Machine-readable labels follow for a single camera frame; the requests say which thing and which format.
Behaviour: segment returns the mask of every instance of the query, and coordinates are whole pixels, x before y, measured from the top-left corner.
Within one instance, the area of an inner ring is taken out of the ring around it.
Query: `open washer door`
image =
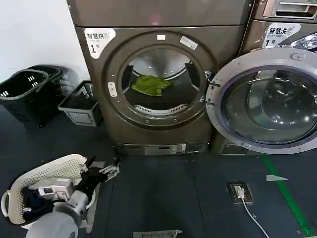
[[[223,67],[206,95],[208,116],[228,140],[268,154],[317,147],[317,54],[272,48]]]

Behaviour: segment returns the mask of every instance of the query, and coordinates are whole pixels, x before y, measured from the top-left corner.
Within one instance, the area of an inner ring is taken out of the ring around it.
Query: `dark gray floor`
[[[16,176],[51,159],[78,153],[111,163],[106,128],[76,126],[59,114],[46,127],[29,132],[0,107],[0,191]],[[316,152],[270,156],[294,199],[317,234],[314,181]],[[256,157],[211,153],[178,157],[128,157],[119,176],[101,186],[93,232],[80,237],[130,238],[133,231],[180,229],[184,238],[264,237],[240,205],[230,202],[227,181],[243,180],[254,198],[249,209],[279,238],[298,238],[299,226]],[[0,219],[0,237],[22,238],[26,231]]]

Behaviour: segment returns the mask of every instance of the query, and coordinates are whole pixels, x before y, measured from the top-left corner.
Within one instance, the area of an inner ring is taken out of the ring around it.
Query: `floor outlet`
[[[235,181],[235,182],[227,182],[227,188],[229,191],[229,195],[231,198],[231,202],[234,204],[242,203],[242,200],[238,198],[237,192],[235,190],[235,186],[240,186],[244,189],[244,201],[246,203],[253,202],[253,197],[250,193],[250,190],[245,182]]]

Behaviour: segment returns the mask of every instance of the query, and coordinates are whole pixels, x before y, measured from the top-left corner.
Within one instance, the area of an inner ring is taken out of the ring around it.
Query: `green floor stripe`
[[[262,160],[265,163],[268,171],[272,175],[280,176],[278,174],[276,168],[272,164],[271,160],[268,158],[268,156],[265,156],[265,155],[262,156]],[[287,187],[285,186],[284,181],[276,181],[276,184],[277,184],[279,190],[281,191],[281,193],[283,194],[283,197],[285,198],[289,208],[292,210],[292,213],[294,214],[294,217],[297,220],[298,224],[300,225],[301,229],[303,230],[305,236],[306,237],[312,236],[313,235],[312,230],[309,228],[309,225],[308,225],[302,211],[299,209],[296,202],[292,198],[292,195],[291,195],[290,191],[287,189]]]

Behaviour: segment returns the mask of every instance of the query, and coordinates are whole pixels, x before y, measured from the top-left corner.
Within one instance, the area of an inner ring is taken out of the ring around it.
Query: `white laundry basket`
[[[26,222],[23,219],[23,208],[25,206],[21,189],[46,178],[81,179],[80,168],[86,160],[87,158],[78,154],[67,155],[20,176],[12,184],[10,190],[2,196],[1,210],[3,215],[8,217],[12,224],[29,229],[35,221]],[[9,198],[8,210],[5,205],[7,197]]]

